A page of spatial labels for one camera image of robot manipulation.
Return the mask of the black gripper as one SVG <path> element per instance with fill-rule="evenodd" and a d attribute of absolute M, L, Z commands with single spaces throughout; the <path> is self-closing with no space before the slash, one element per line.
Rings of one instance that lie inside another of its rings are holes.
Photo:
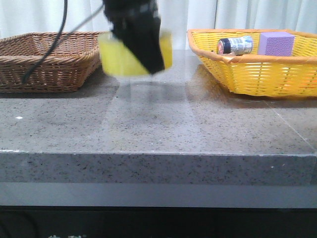
<path fill-rule="evenodd" d="M 104 13 L 121 40 L 149 74 L 165 69 L 159 45 L 161 20 L 155 0 L 105 0 Z"/>

